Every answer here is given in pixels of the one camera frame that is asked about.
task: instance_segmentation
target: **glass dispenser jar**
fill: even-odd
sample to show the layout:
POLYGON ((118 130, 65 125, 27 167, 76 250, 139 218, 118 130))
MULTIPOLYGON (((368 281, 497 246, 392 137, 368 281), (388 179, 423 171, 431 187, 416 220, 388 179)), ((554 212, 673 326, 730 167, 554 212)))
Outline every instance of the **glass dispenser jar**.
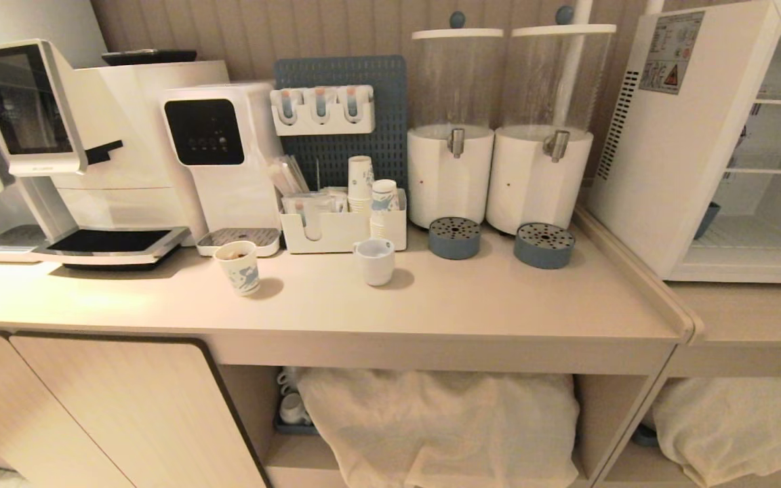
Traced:
POLYGON ((567 228, 593 143, 589 123, 616 25, 516 28, 508 43, 487 221, 567 228))
POLYGON ((428 228, 442 217, 481 222, 504 52, 499 28, 412 34, 418 46, 409 130, 409 218, 428 228))

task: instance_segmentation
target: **dispenser spigot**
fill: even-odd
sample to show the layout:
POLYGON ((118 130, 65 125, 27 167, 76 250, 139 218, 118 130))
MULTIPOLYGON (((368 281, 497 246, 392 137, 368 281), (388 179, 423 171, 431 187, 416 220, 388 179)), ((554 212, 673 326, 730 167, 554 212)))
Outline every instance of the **dispenser spigot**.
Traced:
POLYGON ((544 140, 544 154, 548 155, 554 163, 558 163, 565 155, 570 136, 571 133, 567 130, 557 130, 554 135, 544 140))
POLYGON ((447 137, 447 150, 454 154, 454 159, 459 159, 464 151, 464 142, 466 141, 465 129, 452 129, 450 136, 447 137))

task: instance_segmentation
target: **warning label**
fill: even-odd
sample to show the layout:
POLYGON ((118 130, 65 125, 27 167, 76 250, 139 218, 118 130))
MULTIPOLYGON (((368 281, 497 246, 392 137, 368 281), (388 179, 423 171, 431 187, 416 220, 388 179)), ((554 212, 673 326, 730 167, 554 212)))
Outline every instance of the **warning label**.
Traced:
POLYGON ((692 12, 657 21, 639 89, 679 93, 703 19, 704 12, 692 12))

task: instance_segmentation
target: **cabinet door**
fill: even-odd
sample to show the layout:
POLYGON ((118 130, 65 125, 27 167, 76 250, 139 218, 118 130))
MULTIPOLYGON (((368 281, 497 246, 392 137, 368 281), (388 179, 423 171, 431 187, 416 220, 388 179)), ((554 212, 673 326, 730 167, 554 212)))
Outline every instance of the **cabinet door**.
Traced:
POLYGON ((138 488, 264 488, 198 346, 14 336, 12 344, 138 488))
POLYGON ((1 336, 0 458, 38 488, 134 488, 1 336))

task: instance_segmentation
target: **blue pegboard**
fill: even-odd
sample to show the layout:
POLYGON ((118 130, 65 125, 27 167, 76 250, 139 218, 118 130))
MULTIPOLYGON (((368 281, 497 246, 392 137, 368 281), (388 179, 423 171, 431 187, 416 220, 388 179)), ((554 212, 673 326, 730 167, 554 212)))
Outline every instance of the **blue pegboard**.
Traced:
POLYGON ((315 161, 322 186, 348 185, 348 158, 368 155, 376 179, 396 180, 408 188, 406 149, 406 74, 403 56, 280 59, 273 70, 276 88, 371 85, 376 129, 371 134, 281 137, 286 154, 294 155, 309 188, 317 190, 315 161))

